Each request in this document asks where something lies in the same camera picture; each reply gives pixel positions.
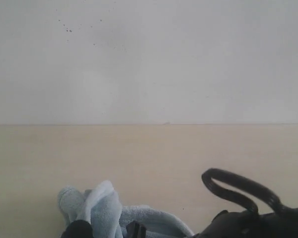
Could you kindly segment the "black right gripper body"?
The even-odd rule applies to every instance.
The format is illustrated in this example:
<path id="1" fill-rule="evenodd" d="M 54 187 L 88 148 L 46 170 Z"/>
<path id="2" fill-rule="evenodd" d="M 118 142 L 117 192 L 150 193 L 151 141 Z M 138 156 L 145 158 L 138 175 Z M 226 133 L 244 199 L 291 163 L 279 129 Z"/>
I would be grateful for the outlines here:
<path id="1" fill-rule="evenodd" d="M 223 210 L 195 238 L 298 238 L 298 217 Z"/>

